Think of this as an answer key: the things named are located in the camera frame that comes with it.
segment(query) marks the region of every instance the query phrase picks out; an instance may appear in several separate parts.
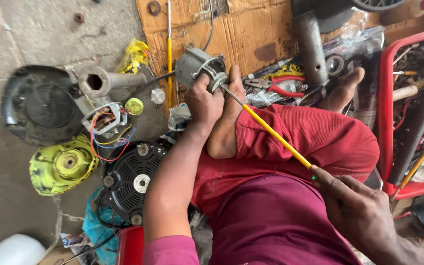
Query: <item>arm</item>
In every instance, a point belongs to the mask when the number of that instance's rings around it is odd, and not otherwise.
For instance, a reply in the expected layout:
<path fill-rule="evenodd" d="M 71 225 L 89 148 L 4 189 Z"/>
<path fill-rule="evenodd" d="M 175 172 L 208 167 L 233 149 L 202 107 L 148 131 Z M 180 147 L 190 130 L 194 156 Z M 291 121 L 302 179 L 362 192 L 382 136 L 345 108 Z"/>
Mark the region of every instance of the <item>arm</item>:
<path fill-rule="evenodd" d="M 187 207 L 192 198 L 202 148 L 220 118 L 223 91 L 207 92 L 209 77 L 199 76 L 186 92 L 192 121 L 152 176 L 144 205 L 145 242 L 170 235 L 191 237 Z"/>
<path fill-rule="evenodd" d="M 378 265 L 424 265 L 424 252 L 395 232 L 389 196 L 351 176 L 311 166 L 328 220 L 357 250 Z"/>

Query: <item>bare foot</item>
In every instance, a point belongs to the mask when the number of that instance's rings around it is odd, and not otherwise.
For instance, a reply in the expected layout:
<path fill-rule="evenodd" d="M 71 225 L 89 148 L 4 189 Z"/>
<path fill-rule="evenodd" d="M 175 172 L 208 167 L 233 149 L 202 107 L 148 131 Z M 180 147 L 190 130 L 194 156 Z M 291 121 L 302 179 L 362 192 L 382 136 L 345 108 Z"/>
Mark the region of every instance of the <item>bare foot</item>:
<path fill-rule="evenodd" d="M 228 89 L 243 102 L 244 88 L 241 80 L 240 68 L 233 65 L 230 69 L 230 86 Z M 220 119 L 209 136 L 207 152 L 215 159 L 229 159 L 237 157 L 239 152 L 237 146 L 237 135 L 235 134 L 235 123 L 237 122 L 243 107 L 233 97 L 225 93 L 225 104 Z"/>
<path fill-rule="evenodd" d="M 328 97 L 322 100 L 318 108 L 326 109 L 337 113 L 343 112 L 354 96 L 356 86 L 364 78 L 364 69 L 356 68 L 338 80 L 338 87 L 334 89 Z"/>

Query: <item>red pants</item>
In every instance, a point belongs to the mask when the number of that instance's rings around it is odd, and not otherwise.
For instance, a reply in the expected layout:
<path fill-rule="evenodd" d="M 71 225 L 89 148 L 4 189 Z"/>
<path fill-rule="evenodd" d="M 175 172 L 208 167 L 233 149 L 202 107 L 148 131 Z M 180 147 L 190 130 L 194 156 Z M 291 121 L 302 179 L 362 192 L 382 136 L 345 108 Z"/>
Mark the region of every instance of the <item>red pants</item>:
<path fill-rule="evenodd" d="M 332 175 L 351 175 L 363 182 L 379 159 L 371 130 L 359 120 L 316 108 L 270 105 L 251 107 L 313 165 Z M 236 159 L 213 159 L 203 149 L 191 202 L 211 220 L 226 194 L 258 176 L 279 173 L 311 180 L 312 174 L 247 112 L 236 128 Z"/>

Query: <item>pink sleeve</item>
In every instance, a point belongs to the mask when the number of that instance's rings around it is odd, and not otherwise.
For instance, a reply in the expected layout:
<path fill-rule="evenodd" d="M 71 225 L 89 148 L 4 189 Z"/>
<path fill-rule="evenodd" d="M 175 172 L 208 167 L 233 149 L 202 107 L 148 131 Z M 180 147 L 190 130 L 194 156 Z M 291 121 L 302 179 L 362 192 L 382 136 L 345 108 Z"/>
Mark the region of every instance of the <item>pink sleeve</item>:
<path fill-rule="evenodd" d="M 167 236 L 148 243 L 143 250 L 144 265 L 199 265 L 194 240 Z"/>

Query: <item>concrete floor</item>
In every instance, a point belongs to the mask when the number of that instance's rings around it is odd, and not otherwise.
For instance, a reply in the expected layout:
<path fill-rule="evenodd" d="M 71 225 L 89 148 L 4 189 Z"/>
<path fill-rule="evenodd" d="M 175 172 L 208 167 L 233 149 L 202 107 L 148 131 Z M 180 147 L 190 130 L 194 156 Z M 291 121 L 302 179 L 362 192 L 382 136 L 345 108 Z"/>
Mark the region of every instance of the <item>concrete floor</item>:
<path fill-rule="evenodd" d="M 82 13 L 83 25 L 74 21 Z M 96 35 L 101 27 L 106 35 Z M 18 67 L 41 64 L 80 67 L 96 64 L 113 70 L 131 38 L 144 40 L 134 0 L 33 1 L 0 0 L 0 99 L 8 76 Z M 144 113 L 137 118 L 134 140 L 147 140 L 167 130 L 163 108 L 153 108 L 149 94 L 141 99 Z M 28 161 L 35 147 L 23 144 L 2 125 L 0 117 L 0 242 L 15 233 L 38 239 L 45 246 L 56 242 L 58 210 L 65 233 L 81 232 L 86 200 L 101 185 L 101 170 L 58 197 L 39 196 L 32 187 Z"/>

